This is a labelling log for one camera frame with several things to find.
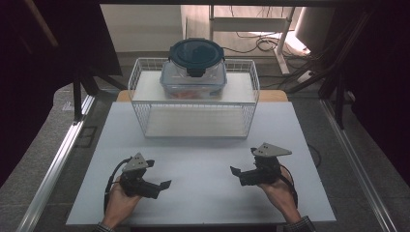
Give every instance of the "hand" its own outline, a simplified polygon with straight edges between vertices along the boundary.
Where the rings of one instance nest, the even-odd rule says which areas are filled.
[[[280,171],[289,182],[292,182],[285,168],[281,167]],[[260,184],[258,186],[265,191],[271,203],[283,214],[286,222],[295,223],[302,219],[296,208],[289,186],[284,181],[278,179],[272,184]]]
[[[102,224],[115,228],[121,221],[128,218],[138,201],[142,196],[128,197],[124,193],[123,188],[118,183],[120,177],[117,177],[115,184],[109,192],[109,201],[106,206],[105,216],[102,220]]]

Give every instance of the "metal frame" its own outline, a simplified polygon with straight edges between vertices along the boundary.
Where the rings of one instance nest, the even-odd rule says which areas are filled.
[[[383,231],[397,231],[395,225],[390,217],[390,213],[387,210],[383,200],[377,193],[371,180],[368,178],[365,168],[363,167],[358,154],[356,153],[353,145],[350,143],[349,137],[344,130],[341,130],[337,126],[337,121],[334,119],[334,111],[329,101],[321,100],[323,109],[325,110],[326,116],[337,136],[337,139],[346,155],[347,159],[352,166],[353,172],[356,174],[359,184],[362,187],[363,192],[372,208],[377,220],[380,223]]]
[[[277,7],[353,7],[366,8],[374,0],[81,0],[83,4],[135,4],[135,5],[230,5]]]
[[[215,31],[223,32],[281,32],[278,46],[274,52],[282,74],[290,74],[283,57],[283,46],[292,23],[296,7],[292,7],[286,18],[254,18],[254,17],[215,17],[214,5],[209,6],[209,38],[214,39]]]
[[[69,157],[70,151],[77,139],[83,125],[86,115],[88,114],[91,106],[94,102],[94,97],[87,96],[82,104],[82,118],[76,124],[72,124],[69,131],[66,134],[60,148],[55,155],[55,158],[48,168],[45,177],[36,192],[33,200],[30,203],[20,225],[16,231],[33,231],[36,227],[37,222],[43,212],[45,204],[51,195],[55,184],[63,170],[64,164]]]

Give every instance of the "aluminum rail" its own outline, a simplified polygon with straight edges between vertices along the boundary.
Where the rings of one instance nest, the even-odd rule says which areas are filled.
[[[82,119],[75,125],[71,125],[69,131],[66,134],[60,148],[55,155],[55,158],[48,168],[43,181],[36,192],[33,200],[30,203],[20,225],[16,231],[33,231],[36,227],[37,222],[43,212],[45,204],[48,201],[49,196],[54,190],[55,184],[63,170],[64,164],[66,163],[69,153],[77,139],[79,132],[81,131],[85,117],[87,116],[91,106],[94,102],[94,97],[87,96],[82,104]]]
[[[397,231],[385,204],[377,193],[373,183],[368,178],[367,173],[362,166],[362,163],[358,155],[356,154],[355,149],[353,148],[353,145],[350,143],[349,137],[344,130],[341,130],[338,127],[337,122],[333,117],[334,111],[330,102],[328,100],[321,100],[320,102],[325,110],[326,116],[329,119],[333,130],[335,131],[344,154],[346,155],[354,173],[356,174],[356,177],[365,193],[368,203],[370,204],[370,207],[372,208],[374,214],[377,217],[377,220],[380,223],[380,226],[382,227],[383,231],[386,232]]]

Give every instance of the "white shelf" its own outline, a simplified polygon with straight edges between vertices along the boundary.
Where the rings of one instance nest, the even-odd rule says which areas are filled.
[[[132,100],[136,102],[256,103],[248,72],[228,72],[220,96],[210,99],[171,99],[160,84],[161,71],[142,71]]]

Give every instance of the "wall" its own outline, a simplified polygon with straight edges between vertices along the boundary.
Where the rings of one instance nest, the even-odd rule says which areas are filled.
[[[101,5],[116,52],[168,51],[183,39],[181,6]]]

